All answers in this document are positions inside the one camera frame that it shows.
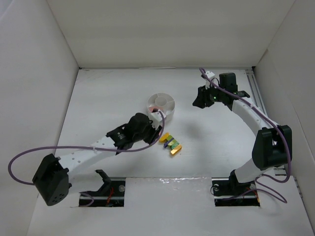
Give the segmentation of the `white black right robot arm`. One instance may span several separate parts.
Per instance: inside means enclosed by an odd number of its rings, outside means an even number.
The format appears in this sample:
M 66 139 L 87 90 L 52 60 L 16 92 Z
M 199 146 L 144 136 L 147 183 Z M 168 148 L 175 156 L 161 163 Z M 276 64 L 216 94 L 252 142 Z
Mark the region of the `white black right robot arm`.
M 270 120 L 253 103 L 250 95 L 239 90 L 234 73 L 222 73 L 215 84 L 215 74 L 201 69 L 206 81 L 198 88 L 193 106 L 204 109 L 222 103 L 238 115 L 255 135 L 252 156 L 243 166 L 233 170 L 223 184 L 214 184 L 216 196 L 239 196 L 248 193 L 248 187 L 273 167 L 287 165 L 292 160 L 292 130 Z

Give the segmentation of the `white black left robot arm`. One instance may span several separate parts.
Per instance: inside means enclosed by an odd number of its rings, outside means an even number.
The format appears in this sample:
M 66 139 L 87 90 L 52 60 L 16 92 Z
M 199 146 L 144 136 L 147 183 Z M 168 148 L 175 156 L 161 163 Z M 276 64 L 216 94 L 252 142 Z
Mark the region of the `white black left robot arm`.
M 60 203 L 71 193 L 106 191 L 111 182 L 108 175 L 103 170 L 87 173 L 86 169 L 120 153 L 148 149 L 161 137 L 164 127 L 165 114 L 161 110 L 155 109 L 148 115 L 136 113 L 128 123 L 90 146 L 76 147 L 73 153 L 64 156 L 45 156 L 32 182 L 47 206 Z

